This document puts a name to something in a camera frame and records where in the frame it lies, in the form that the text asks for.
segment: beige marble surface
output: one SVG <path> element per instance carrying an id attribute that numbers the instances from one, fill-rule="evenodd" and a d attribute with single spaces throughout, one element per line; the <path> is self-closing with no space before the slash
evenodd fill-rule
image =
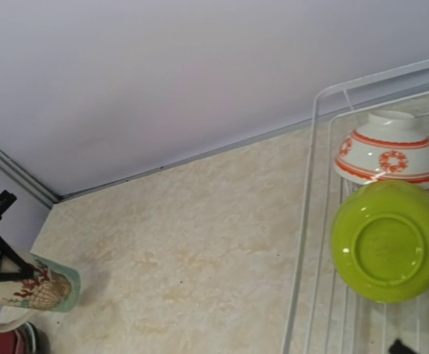
<path id="1" fill-rule="evenodd" d="M 419 114 L 429 97 L 392 108 Z M 334 148 L 363 116 L 338 121 Z M 32 250 L 78 269 L 83 293 L 71 313 L 32 319 L 52 353 L 280 353 L 309 136 L 294 131 L 55 206 Z M 383 354 L 396 336 L 416 342 L 416 319 L 424 347 L 429 301 L 419 315 L 415 302 L 384 308 L 335 275 L 327 230 L 341 188 L 333 175 L 327 190 L 328 157 L 322 124 L 291 352 Z"/>

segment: white wall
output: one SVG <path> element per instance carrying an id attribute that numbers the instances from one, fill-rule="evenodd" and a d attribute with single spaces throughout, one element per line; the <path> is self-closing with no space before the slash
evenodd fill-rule
<path id="1" fill-rule="evenodd" d="M 324 87 L 427 58 L 422 0 L 2 0 L 0 148 L 66 194 L 306 119 Z"/>
<path id="2" fill-rule="evenodd" d="M 2 190 L 15 194 L 18 200 L 0 221 L 0 235 L 10 245 L 29 250 L 38 236 L 49 210 L 0 171 L 0 192 Z"/>

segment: dish rack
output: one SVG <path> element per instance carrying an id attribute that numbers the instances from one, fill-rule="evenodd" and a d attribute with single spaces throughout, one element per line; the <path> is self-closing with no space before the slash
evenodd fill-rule
<path id="1" fill-rule="evenodd" d="M 358 108 L 351 90 L 429 70 L 429 60 L 352 80 L 323 90 L 313 106 L 310 151 L 297 240 L 293 294 L 282 354 L 384 354 L 395 339 L 420 354 L 429 353 L 429 290 L 399 304 L 369 301 L 350 289 L 336 273 L 329 249 L 329 228 L 342 201 L 359 186 L 332 169 L 344 137 L 376 108 L 419 117 L 429 135 L 429 91 Z M 349 111 L 321 122 L 319 108 L 332 94 L 345 97 Z"/>

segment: white bowl with orange pattern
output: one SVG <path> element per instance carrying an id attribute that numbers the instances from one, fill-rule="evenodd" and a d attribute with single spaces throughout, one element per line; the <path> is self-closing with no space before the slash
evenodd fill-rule
<path id="1" fill-rule="evenodd" d="M 429 188 L 429 137 L 416 130 L 416 121 L 399 111 L 370 113 L 342 142 L 335 171 L 357 184 L 396 179 Z"/>

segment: green bowl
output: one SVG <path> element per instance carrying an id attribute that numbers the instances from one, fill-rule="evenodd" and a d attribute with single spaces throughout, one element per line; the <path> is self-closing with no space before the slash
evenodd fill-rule
<path id="1" fill-rule="evenodd" d="M 429 193 L 404 181 L 361 187 L 339 208 L 331 247 L 344 282 L 367 299 L 422 294 L 429 288 Z"/>

